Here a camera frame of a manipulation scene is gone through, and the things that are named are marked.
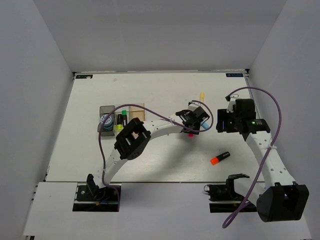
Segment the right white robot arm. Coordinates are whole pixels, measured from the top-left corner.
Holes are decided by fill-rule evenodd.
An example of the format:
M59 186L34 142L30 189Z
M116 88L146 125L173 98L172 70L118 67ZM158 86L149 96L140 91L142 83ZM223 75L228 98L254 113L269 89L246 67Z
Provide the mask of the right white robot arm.
M253 183L246 174L230 175L226 195L236 200L249 193L252 203L263 222L298 221L303 215L309 190L298 184L286 169L267 122L256 116L255 103L250 98L236 95L227 98L228 107L217 111L216 129L219 133L239 133L252 150L259 164L264 186Z

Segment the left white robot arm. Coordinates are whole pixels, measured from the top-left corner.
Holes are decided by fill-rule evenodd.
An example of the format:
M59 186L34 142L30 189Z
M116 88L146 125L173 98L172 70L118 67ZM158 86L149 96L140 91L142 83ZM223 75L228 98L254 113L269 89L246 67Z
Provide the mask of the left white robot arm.
M96 167L93 173L88 174L86 186L88 193L94 200L102 200L109 189L119 195L111 180L121 167L136 158L145 150L149 141L170 134L199 134L208 131L212 126L201 130L202 125L213 119L210 110L204 110L201 105L190 103L187 109L178 111L169 117L162 116L145 107L144 110L156 115L159 119L141 121L135 117L115 136L115 143L109 155L104 154L101 133L98 135L98 144L102 156L102 165Z

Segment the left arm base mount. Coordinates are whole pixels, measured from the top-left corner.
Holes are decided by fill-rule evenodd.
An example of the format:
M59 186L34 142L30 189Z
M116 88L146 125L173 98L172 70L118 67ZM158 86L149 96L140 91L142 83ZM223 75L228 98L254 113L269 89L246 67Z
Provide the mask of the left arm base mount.
M75 192L73 212L118 212L118 195L116 190L105 187L93 196L86 185L78 185Z

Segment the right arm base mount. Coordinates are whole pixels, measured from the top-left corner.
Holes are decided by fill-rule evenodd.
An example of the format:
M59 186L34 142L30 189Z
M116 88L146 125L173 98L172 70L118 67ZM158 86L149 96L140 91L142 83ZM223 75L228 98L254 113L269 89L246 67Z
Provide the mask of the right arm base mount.
M203 191L209 196L210 213L232 213L239 206L244 197L235 192L234 181L249 178L248 175L231 174L224 184L207 184Z

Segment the yellow black highlighter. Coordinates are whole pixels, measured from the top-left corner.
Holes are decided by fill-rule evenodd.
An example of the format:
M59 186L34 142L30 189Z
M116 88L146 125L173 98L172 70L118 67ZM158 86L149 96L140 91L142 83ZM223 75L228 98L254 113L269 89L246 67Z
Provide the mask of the yellow black highlighter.
M117 114L117 119L116 119L116 130L120 132L123 129L123 115L122 114Z

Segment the orange black highlighter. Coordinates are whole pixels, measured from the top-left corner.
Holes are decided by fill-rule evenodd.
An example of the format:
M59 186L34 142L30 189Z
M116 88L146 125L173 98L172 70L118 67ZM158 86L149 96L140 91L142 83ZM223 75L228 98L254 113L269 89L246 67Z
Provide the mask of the orange black highlighter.
M228 151L222 153L222 154L219 154L217 155L216 157L212 158L210 160L210 163L212 165L216 165L218 164L219 162L223 161L224 159L228 158L230 156L230 153Z

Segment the green black highlighter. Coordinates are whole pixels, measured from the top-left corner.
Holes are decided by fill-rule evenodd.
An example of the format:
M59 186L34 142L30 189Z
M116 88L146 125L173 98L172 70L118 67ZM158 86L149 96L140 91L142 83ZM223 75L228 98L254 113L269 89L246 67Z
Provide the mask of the green black highlighter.
M121 111L121 116L122 116L122 126L125 127L128 124L127 111L126 110L122 110Z

